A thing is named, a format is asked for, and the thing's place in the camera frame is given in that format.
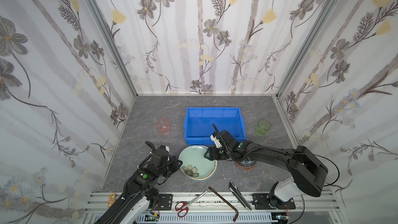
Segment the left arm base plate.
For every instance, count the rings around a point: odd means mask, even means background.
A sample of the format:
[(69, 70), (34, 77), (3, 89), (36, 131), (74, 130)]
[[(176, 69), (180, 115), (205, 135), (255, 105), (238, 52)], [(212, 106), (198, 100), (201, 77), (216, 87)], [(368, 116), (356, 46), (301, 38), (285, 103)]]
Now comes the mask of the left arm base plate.
[(173, 206), (173, 195), (172, 194), (159, 194), (154, 205), (150, 208), (152, 212), (160, 211), (171, 211)]

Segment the red rimmed bowl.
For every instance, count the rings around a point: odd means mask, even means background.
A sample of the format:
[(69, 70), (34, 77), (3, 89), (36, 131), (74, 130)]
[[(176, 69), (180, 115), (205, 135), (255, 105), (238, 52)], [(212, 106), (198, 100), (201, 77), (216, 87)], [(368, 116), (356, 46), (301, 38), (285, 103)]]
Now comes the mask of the red rimmed bowl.
[(244, 160), (242, 162), (236, 162), (236, 165), (244, 170), (244, 171), (250, 171), (253, 170), (256, 166), (257, 162), (256, 161), (251, 161), (251, 160)]

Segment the blue plastic bin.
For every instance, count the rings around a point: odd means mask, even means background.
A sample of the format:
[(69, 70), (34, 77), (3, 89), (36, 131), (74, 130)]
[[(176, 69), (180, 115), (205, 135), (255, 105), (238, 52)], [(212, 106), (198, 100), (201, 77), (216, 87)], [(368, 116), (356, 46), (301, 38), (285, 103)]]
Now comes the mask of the blue plastic bin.
[(235, 139), (246, 139), (246, 127), (238, 107), (189, 107), (184, 118), (184, 139), (188, 145), (213, 145), (210, 136), (228, 131)]

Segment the dark bent metal bar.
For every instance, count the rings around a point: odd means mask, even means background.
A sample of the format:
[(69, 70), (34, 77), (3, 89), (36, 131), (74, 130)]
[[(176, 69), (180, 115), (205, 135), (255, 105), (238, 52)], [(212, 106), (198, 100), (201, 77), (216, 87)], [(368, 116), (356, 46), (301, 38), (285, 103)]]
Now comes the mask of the dark bent metal bar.
[(233, 206), (229, 201), (227, 201), (221, 194), (219, 194), (218, 192), (216, 192), (213, 188), (211, 188), (210, 186), (208, 187), (208, 189), (214, 193), (219, 199), (221, 199), (225, 204), (227, 204), (234, 212), (235, 212), (235, 216), (233, 218), (233, 222), (235, 223), (238, 219), (239, 216), (239, 212), (237, 210), (237, 208), (235, 206)]

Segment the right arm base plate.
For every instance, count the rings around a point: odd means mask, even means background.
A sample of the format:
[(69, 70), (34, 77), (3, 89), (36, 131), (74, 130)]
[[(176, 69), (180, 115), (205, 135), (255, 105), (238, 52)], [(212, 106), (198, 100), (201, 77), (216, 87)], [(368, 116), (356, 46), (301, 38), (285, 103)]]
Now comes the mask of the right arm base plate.
[(252, 195), (252, 205), (256, 210), (294, 210), (296, 209), (293, 199), (287, 202), (281, 202), (276, 198), (271, 200), (268, 198), (268, 194), (253, 194)]

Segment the green floral plate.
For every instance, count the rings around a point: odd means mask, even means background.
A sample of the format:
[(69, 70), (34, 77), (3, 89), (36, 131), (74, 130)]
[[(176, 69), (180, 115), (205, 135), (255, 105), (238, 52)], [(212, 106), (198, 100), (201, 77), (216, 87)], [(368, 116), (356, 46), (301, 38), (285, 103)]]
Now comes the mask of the green floral plate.
[(185, 176), (194, 181), (205, 181), (216, 173), (218, 162), (205, 158), (207, 151), (206, 146), (192, 145), (180, 153), (179, 160), (182, 161), (180, 169)]

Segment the green glass cup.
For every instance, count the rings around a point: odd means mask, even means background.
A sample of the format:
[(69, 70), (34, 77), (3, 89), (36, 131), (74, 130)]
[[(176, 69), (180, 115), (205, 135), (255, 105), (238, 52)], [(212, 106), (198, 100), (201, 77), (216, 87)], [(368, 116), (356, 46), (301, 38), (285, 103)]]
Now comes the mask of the green glass cup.
[(255, 133), (258, 136), (265, 136), (271, 128), (272, 124), (267, 119), (260, 119), (257, 122)]

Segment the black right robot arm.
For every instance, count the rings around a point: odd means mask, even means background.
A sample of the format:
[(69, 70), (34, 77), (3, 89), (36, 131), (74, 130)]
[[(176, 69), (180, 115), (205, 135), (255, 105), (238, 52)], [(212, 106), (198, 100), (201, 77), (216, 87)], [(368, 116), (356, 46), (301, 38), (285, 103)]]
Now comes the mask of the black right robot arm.
[(325, 157), (312, 153), (307, 147), (299, 145), (294, 149), (281, 149), (263, 146), (252, 141), (238, 141), (223, 130), (210, 136), (215, 143), (205, 152), (209, 161), (232, 160), (236, 163), (261, 162), (288, 171), (291, 176), (276, 182), (266, 200), (272, 209), (279, 209), (297, 196), (318, 198), (325, 183), (328, 168), (319, 159)]

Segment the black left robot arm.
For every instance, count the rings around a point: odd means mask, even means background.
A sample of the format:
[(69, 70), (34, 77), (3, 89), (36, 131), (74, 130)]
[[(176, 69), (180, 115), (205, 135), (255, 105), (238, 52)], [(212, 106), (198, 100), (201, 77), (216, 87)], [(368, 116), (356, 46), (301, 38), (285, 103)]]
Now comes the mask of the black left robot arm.
[(182, 166), (182, 161), (169, 154), (169, 147), (146, 141), (150, 155), (124, 183), (123, 191), (114, 204), (96, 221), (97, 224), (133, 224), (148, 208), (157, 205), (159, 191), (155, 188), (160, 177), (168, 180)]

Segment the small wooden block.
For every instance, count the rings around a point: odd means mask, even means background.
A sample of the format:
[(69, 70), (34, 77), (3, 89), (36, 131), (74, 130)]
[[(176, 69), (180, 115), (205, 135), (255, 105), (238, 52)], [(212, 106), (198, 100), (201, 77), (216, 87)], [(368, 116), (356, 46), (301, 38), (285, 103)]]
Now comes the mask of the small wooden block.
[(110, 208), (116, 201), (116, 194), (111, 193), (108, 195), (107, 207)]

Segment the pink glass cup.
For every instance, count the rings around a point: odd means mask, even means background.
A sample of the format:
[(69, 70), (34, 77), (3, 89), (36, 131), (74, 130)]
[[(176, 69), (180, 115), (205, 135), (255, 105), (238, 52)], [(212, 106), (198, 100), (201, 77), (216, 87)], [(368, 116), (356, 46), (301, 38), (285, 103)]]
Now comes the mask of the pink glass cup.
[(169, 119), (167, 118), (160, 118), (155, 123), (156, 128), (160, 131), (162, 135), (167, 135), (171, 131), (171, 124)]

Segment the aluminium front rail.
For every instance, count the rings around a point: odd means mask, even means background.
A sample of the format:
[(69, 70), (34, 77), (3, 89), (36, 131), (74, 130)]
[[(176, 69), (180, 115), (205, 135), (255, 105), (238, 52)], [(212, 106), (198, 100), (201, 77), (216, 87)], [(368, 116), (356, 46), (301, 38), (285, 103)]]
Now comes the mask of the aluminium front rail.
[[(194, 197), (198, 196), (199, 192), (173, 192), (173, 206), (170, 213), (175, 210), (176, 203), (180, 201), (191, 201)], [(231, 192), (220, 193), (227, 201), (235, 206), (239, 213), (248, 213), (233, 196)], [(85, 207), (85, 214), (103, 214), (107, 207), (108, 193), (92, 193), (88, 204)], [(293, 198), (296, 209), (290, 210), (291, 214), (299, 213), (304, 210), (305, 212), (340, 212), (341, 209), (335, 199), (329, 191), (323, 191), (321, 197), (314, 198), (310, 196), (297, 196)], [(233, 212), (233, 210), (219, 199), (214, 193), (209, 191), (205, 196), (201, 197), (196, 203), (192, 204), (189, 208), (190, 213), (201, 213), (201, 212)]]

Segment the red handled scissors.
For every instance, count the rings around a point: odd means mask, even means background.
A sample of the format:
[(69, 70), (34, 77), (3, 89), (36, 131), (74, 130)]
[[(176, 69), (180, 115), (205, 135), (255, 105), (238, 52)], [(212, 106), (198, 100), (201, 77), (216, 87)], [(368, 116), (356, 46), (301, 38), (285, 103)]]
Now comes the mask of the red handled scissors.
[(177, 216), (179, 218), (184, 218), (188, 211), (189, 211), (189, 207), (196, 203), (201, 197), (203, 197), (204, 195), (206, 195), (208, 193), (208, 191), (203, 192), (202, 194), (196, 196), (195, 198), (193, 198), (191, 201), (186, 202), (186, 201), (180, 201), (175, 205), (175, 211), (177, 212)]

